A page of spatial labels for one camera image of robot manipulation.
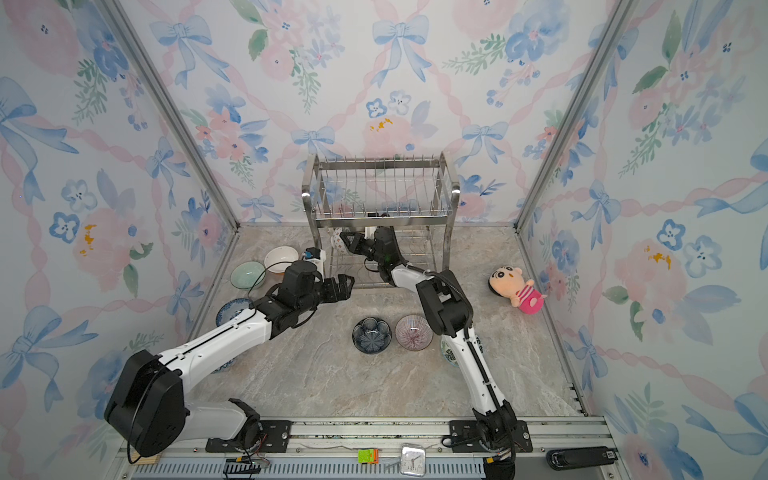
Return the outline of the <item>green white patterned bowl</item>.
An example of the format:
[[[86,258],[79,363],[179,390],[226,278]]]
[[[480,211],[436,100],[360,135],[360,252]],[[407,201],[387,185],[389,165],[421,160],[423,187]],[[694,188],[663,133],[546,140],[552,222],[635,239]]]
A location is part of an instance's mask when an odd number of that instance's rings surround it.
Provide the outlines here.
[[[332,230],[330,235],[330,241],[332,249],[336,252],[346,252],[347,247],[342,239],[341,234],[345,232],[345,229],[338,227]]]

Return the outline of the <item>dark blue flower bowl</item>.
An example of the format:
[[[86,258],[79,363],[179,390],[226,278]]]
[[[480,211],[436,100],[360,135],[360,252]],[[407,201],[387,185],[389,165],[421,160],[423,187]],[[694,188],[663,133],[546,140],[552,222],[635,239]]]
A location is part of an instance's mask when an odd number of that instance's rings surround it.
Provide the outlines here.
[[[353,328],[352,342],[361,353],[375,355],[385,351],[391,343],[390,325],[377,317],[366,317]]]

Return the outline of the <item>stainless steel dish rack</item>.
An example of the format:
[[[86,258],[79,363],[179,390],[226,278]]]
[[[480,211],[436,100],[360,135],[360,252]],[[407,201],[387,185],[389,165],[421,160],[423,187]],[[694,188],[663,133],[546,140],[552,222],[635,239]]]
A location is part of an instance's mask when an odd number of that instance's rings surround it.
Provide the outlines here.
[[[405,259],[427,270],[450,267],[451,242],[461,187],[444,153],[389,157],[327,158],[311,154],[301,201],[314,247],[327,253],[325,274],[346,274],[363,288],[385,287],[376,264],[332,249],[333,229],[371,238],[393,227]]]

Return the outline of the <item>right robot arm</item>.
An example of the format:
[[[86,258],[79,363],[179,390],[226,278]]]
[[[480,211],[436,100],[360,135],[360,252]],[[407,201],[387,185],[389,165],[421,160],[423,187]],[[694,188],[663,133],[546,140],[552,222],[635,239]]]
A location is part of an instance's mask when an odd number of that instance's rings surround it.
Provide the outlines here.
[[[513,450],[519,421],[478,347],[474,309],[455,275],[449,270],[425,270],[407,261],[391,227],[378,227],[371,238],[360,232],[342,232],[339,237],[351,254],[374,262],[389,285],[418,296],[433,333],[454,354],[469,390],[482,444],[489,450]]]

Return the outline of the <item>white orange bowl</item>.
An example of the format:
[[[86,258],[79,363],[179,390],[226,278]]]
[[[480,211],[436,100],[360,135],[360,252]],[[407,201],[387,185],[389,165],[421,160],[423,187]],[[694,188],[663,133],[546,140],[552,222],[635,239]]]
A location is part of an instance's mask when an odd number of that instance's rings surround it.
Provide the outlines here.
[[[270,250],[264,258],[266,270],[275,275],[283,275],[286,269],[299,259],[298,251],[291,246],[278,246]]]

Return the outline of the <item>pink purple glass bowl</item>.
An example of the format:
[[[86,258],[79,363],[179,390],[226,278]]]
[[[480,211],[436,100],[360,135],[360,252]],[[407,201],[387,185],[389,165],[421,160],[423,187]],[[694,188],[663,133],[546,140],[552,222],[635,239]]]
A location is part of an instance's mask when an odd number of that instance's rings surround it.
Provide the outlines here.
[[[401,347],[416,352],[424,350],[431,344],[434,333],[424,317],[407,315],[398,320],[395,338]]]

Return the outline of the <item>pale green bowl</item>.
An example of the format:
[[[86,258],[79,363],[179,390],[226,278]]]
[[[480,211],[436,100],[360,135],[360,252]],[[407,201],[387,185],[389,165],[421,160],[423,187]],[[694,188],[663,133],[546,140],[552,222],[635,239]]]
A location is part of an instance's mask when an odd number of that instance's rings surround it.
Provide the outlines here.
[[[251,290],[260,286],[266,277],[264,265],[258,261],[247,261],[238,265],[230,275],[230,283],[239,290]]]

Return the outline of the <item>green leaf pattern bowl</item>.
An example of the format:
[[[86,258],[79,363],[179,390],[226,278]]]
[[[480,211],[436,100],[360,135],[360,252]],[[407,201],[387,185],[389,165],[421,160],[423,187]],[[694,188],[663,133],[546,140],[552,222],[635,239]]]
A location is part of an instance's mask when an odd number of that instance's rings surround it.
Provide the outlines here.
[[[448,336],[440,337],[440,350],[441,350],[441,355],[445,361],[447,361],[453,367],[458,366],[458,360],[453,351],[453,341],[450,337]]]

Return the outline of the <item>blue mesh pattern bowl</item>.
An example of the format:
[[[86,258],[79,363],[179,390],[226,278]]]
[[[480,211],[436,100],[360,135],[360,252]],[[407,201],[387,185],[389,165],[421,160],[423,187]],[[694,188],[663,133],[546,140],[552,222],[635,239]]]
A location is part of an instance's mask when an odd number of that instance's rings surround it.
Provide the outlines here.
[[[213,371],[213,373],[216,374],[216,373],[221,373],[221,372],[227,371],[228,369],[230,369],[232,367],[232,365],[236,362],[236,360],[237,360],[237,357],[233,357],[233,358],[227,360],[226,362],[221,364],[217,369],[215,369]]]

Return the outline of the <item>green orange small block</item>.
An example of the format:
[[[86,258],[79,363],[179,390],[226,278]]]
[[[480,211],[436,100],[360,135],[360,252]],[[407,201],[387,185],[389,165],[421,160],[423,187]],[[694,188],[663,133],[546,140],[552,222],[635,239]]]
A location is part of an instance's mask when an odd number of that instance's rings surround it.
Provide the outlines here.
[[[380,462],[379,450],[376,448],[360,449],[357,451],[359,464],[378,464]]]

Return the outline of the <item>small silver alarm clock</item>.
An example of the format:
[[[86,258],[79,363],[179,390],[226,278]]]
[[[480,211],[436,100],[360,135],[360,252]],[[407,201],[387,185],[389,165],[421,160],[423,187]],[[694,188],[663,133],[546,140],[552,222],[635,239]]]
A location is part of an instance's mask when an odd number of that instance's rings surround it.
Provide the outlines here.
[[[424,477],[426,475],[426,450],[421,446],[403,445],[399,473],[412,477]]]

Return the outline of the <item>wooden block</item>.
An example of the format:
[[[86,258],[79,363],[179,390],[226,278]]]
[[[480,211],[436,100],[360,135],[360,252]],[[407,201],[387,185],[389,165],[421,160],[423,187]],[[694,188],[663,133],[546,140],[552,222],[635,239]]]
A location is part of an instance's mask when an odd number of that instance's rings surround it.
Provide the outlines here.
[[[155,465],[161,459],[161,455],[154,455],[149,457],[140,456],[138,454],[131,454],[129,456],[129,463],[131,465]]]

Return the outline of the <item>black stapler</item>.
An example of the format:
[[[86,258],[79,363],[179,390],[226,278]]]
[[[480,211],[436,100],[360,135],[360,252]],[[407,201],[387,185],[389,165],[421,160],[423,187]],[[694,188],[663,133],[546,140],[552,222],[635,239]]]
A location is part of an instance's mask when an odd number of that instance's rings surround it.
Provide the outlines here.
[[[545,459],[551,469],[567,471],[613,465],[618,454],[616,449],[595,446],[550,450]]]

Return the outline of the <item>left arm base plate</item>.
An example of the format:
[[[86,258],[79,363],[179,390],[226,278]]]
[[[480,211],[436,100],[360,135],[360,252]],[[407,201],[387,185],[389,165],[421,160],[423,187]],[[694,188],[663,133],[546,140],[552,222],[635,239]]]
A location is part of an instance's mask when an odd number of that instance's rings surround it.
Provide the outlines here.
[[[247,420],[233,439],[207,440],[207,453],[286,453],[293,423],[289,420]]]

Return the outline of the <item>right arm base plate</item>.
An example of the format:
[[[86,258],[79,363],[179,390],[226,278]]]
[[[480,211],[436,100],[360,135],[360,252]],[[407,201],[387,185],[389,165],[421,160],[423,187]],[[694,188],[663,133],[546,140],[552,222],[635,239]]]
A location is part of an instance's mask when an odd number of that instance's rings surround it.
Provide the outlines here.
[[[522,420],[512,429],[488,427],[476,420],[451,420],[442,445],[454,453],[500,454],[510,448],[515,453],[531,453],[534,449],[528,425]]]

